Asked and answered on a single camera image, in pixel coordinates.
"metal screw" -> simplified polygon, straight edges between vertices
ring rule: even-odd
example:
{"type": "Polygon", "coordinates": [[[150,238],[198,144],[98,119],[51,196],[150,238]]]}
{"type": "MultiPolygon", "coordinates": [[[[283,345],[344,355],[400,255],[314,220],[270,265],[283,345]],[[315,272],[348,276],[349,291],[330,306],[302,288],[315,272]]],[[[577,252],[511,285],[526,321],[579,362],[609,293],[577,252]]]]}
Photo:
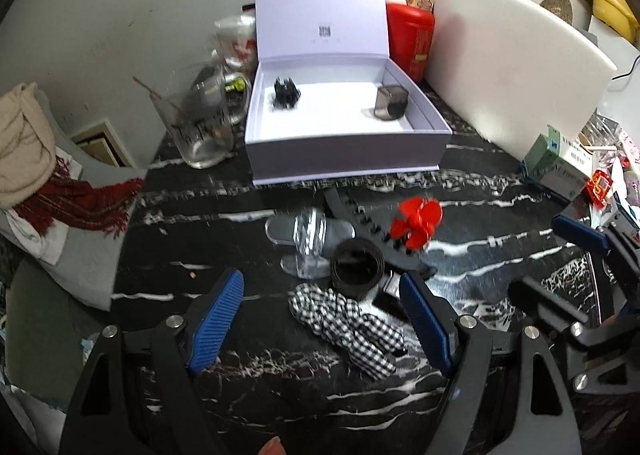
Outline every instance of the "metal screw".
{"type": "Polygon", "coordinates": [[[166,325],[172,329],[177,329],[180,325],[184,323],[184,318],[178,314],[174,314],[173,316],[169,316],[166,319],[166,325]]]}
{"type": "Polygon", "coordinates": [[[575,322],[571,324],[571,334],[574,338],[577,338],[584,332],[584,327],[581,323],[575,322]]]}
{"type": "Polygon", "coordinates": [[[531,325],[524,327],[524,335],[530,340],[538,339],[540,331],[531,325]]]}
{"type": "Polygon", "coordinates": [[[574,388],[576,391],[584,390],[587,386],[587,374],[578,374],[574,377],[574,388]]]}
{"type": "Polygon", "coordinates": [[[118,333],[118,328],[115,325],[108,325],[102,329],[102,335],[105,338],[113,338],[118,333]]]}
{"type": "Polygon", "coordinates": [[[460,324],[465,327],[465,329],[473,329],[478,325],[478,320],[473,316],[465,314],[464,316],[460,316],[460,324]]]}

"red container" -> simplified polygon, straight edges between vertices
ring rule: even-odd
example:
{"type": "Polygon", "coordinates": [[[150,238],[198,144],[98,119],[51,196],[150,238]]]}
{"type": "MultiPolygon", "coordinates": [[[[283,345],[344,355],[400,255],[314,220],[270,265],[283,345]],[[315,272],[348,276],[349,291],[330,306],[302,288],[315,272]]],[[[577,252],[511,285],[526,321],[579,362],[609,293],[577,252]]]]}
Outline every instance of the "red container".
{"type": "Polygon", "coordinates": [[[436,19],[428,11],[386,4],[391,59],[415,82],[422,81],[431,49],[436,19]]]}

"cable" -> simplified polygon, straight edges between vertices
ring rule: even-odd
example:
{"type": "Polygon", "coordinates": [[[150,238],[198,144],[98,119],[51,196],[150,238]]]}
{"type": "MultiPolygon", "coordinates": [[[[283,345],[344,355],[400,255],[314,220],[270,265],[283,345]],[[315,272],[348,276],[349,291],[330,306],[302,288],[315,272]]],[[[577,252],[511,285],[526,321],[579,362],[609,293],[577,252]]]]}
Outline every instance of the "cable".
{"type": "Polygon", "coordinates": [[[636,60],[634,61],[634,64],[631,65],[631,70],[629,70],[629,72],[627,72],[626,74],[622,74],[621,76],[616,76],[615,78],[611,78],[611,81],[619,80],[620,78],[626,78],[627,76],[630,76],[631,74],[633,74],[634,73],[634,69],[636,68],[636,65],[638,64],[638,60],[640,60],[640,55],[636,56],[636,60]]]}

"beige knitted scarf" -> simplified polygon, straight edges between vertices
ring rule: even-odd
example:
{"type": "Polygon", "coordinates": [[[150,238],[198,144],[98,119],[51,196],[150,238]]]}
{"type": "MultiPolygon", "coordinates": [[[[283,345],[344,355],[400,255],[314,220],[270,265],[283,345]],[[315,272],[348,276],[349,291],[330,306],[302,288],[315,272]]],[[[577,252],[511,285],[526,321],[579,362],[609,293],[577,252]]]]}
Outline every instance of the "beige knitted scarf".
{"type": "Polygon", "coordinates": [[[56,142],[35,93],[17,85],[0,98],[0,208],[30,197],[56,166],[56,142]]]}

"wooden stick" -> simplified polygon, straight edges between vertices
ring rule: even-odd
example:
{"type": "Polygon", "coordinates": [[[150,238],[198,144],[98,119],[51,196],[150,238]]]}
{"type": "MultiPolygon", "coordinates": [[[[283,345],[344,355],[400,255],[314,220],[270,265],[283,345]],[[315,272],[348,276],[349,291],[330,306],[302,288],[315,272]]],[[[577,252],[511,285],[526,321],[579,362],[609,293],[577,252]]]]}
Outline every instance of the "wooden stick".
{"type": "Polygon", "coordinates": [[[152,89],[150,86],[145,85],[145,83],[143,83],[142,81],[140,81],[137,77],[133,76],[133,80],[140,86],[142,86],[142,88],[144,88],[147,92],[149,92],[149,94],[151,94],[152,96],[160,99],[161,101],[165,101],[168,102],[172,107],[174,107],[179,114],[181,114],[182,116],[186,117],[186,115],[184,114],[183,111],[181,111],[181,109],[178,107],[177,104],[175,104],[173,101],[170,101],[169,99],[165,99],[163,98],[160,94],[158,94],[154,89],[152,89]]]}

